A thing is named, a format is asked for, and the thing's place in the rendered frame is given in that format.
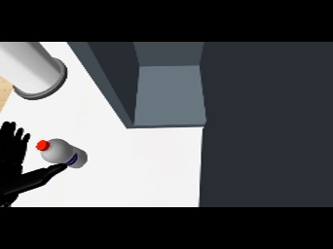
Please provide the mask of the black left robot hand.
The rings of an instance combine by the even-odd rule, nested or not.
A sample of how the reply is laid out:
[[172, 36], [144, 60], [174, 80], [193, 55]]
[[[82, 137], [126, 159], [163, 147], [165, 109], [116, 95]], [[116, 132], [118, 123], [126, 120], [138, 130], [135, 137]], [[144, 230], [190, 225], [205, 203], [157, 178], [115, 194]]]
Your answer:
[[27, 141], [25, 130], [16, 128], [14, 122], [4, 122], [0, 128], [0, 207], [10, 207], [19, 194], [44, 186], [67, 168], [58, 163], [23, 173]]

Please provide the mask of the dark grey cabinet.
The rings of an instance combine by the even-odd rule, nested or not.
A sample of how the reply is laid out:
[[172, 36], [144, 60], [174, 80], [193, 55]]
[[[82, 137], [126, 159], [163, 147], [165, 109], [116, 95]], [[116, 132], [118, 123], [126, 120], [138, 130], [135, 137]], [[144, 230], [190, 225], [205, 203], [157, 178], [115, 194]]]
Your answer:
[[72, 42], [128, 128], [205, 125], [202, 42]]

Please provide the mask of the white cylindrical canister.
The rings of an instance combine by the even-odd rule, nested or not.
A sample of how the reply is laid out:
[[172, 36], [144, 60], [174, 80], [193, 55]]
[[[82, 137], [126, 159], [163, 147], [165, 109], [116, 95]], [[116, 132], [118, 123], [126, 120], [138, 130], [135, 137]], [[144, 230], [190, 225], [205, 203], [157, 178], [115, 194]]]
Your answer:
[[67, 67], [38, 42], [0, 42], [0, 76], [22, 98], [36, 100], [63, 86]]

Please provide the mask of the dark grey cabinet door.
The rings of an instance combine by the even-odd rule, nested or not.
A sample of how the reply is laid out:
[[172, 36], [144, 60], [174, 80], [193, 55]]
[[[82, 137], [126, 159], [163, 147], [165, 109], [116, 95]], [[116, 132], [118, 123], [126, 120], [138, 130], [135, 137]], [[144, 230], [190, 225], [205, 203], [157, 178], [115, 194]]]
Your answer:
[[208, 43], [203, 206], [333, 206], [333, 43]]

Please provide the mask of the red-capped water bottle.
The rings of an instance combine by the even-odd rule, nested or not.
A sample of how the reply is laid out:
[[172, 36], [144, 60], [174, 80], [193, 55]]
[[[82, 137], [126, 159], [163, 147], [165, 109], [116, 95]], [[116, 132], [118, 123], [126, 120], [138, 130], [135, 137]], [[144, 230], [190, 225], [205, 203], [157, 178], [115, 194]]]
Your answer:
[[81, 168], [87, 163], [87, 153], [63, 139], [39, 140], [35, 145], [41, 157], [51, 163], [63, 163], [70, 168]]

